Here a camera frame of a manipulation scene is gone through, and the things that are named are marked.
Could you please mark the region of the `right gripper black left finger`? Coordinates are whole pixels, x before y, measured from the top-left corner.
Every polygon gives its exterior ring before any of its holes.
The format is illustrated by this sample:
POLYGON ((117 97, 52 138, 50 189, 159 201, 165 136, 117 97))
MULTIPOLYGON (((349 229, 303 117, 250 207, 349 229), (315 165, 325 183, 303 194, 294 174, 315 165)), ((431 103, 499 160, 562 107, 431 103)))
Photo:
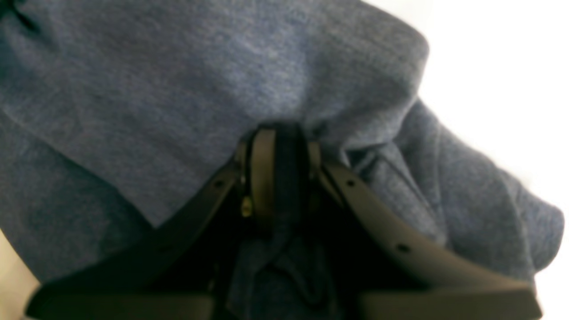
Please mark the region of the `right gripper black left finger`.
POLYGON ((33 320, 213 320, 238 243, 276 217, 277 131, 260 128, 234 160, 163 226, 132 247, 41 286, 33 320))

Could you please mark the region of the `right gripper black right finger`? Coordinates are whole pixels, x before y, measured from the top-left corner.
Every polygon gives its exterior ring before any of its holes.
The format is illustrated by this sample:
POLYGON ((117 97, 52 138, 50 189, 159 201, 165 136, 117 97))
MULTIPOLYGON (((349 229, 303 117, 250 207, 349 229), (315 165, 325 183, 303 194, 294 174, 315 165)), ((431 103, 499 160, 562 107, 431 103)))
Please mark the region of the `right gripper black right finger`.
POLYGON ((464 260, 409 227, 348 168, 308 143, 315 227, 347 320, 538 320, 525 282, 464 260))

